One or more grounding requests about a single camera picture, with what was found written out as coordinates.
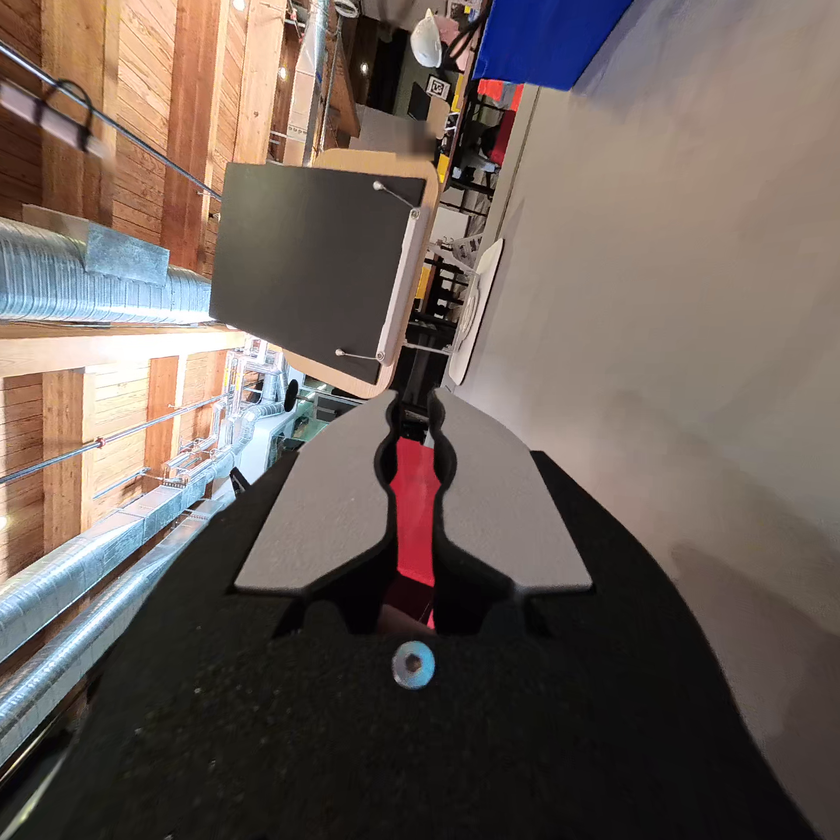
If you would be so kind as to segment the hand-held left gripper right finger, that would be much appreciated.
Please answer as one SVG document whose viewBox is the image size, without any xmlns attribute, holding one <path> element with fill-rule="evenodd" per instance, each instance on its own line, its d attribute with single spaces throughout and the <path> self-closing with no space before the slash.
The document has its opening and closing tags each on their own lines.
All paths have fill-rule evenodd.
<svg viewBox="0 0 840 840">
<path fill-rule="evenodd" d="M 588 592 L 593 580 L 530 449 L 445 388 L 429 397 L 444 546 L 515 595 Z"/>
</svg>

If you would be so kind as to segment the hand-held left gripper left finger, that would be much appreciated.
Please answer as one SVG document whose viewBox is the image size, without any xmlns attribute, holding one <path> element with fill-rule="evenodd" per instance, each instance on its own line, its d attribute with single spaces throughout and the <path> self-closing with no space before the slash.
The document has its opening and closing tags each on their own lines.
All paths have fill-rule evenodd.
<svg viewBox="0 0 840 840">
<path fill-rule="evenodd" d="M 242 592 L 315 596 L 336 583 L 382 595 L 396 574 L 398 395 L 386 390 L 297 452 L 241 570 Z"/>
</svg>

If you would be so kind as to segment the red storage bin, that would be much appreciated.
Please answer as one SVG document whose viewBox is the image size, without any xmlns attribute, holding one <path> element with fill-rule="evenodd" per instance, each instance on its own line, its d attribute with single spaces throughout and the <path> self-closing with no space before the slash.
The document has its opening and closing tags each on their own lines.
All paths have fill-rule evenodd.
<svg viewBox="0 0 840 840">
<path fill-rule="evenodd" d="M 439 481 L 434 453 L 402 437 L 396 448 L 397 471 L 391 483 L 396 501 L 397 573 L 381 608 L 383 634 L 434 635 L 432 530 Z"/>
</svg>

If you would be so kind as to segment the blue storage bin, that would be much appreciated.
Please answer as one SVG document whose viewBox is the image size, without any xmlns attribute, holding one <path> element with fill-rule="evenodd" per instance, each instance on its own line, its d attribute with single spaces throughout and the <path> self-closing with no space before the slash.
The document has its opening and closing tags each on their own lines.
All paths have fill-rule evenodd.
<svg viewBox="0 0 840 840">
<path fill-rule="evenodd" d="M 472 77 L 570 91 L 631 1 L 493 1 Z"/>
</svg>

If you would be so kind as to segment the grey desk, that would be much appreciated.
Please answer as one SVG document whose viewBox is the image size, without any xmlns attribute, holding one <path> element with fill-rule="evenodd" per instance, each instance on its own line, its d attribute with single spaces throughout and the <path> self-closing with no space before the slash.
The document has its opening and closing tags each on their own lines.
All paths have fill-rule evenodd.
<svg viewBox="0 0 840 840">
<path fill-rule="evenodd" d="M 459 395 L 635 535 L 838 838 L 839 3 L 635 2 L 526 86 Z"/>
</svg>

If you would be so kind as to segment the wood-framed black board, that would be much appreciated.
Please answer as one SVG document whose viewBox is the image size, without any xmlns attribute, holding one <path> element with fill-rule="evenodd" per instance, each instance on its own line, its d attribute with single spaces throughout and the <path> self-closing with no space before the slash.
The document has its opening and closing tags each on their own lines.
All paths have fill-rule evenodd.
<svg viewBox="0 0 840 840">
<path fill-rule="evenodd" d="M 276 345 L 293 368 L 364 400 L 390 388 L 402 349 L 384 364 L 334 351 L 375 354 L 409 213 L 373 189 L 375 178 L 427 207 L 429 244 L 441 185 L 421 155 L 332 149 L 310 166 L 229 164 L 209 303 L 217 322 Z M 397 317 L 404 334 L 425 256 L 407 313 Z"/>
</svg>

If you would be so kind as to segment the orange traffic cone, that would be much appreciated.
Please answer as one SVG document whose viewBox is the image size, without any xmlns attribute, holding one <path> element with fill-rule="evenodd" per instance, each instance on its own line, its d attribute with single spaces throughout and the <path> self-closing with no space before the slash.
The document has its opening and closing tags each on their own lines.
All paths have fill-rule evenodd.
<svg viewBox="0 0 840 840">
<path fill-rule="evenodd" d="M 516 112 L 519 109 L 524 84 L 502 80 L 479 80 L 478 94 L 493 102 L 499 109 Z"/>
</svg>

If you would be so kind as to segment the rectangular silver duct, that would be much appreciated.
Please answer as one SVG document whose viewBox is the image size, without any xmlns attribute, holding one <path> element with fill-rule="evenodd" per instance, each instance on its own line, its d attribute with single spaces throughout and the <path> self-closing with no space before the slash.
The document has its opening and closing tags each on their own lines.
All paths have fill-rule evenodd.
<svg viewBox="0 0 840 840">
<path fill-rule="evenodd" d="M 97 521 L 2 583 L 1 659 L 77 602 L 235 467 L 232 449 L 205 462 L 183 486 L 159 486 Z"/>
</svg>

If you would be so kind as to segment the large round silver duct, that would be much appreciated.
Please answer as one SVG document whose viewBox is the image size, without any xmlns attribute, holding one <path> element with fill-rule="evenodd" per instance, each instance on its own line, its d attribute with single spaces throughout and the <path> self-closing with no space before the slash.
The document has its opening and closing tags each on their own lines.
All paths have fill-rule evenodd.
<svg viewBox="0 0 840 840">
<path fill-rule="evenodd" d="M 210 284 L 169 268 L 162 283 L 86 267 L 87 246 L 2 218 L 2 322 L 192 326 L 210 323 Z"/>
</svg>

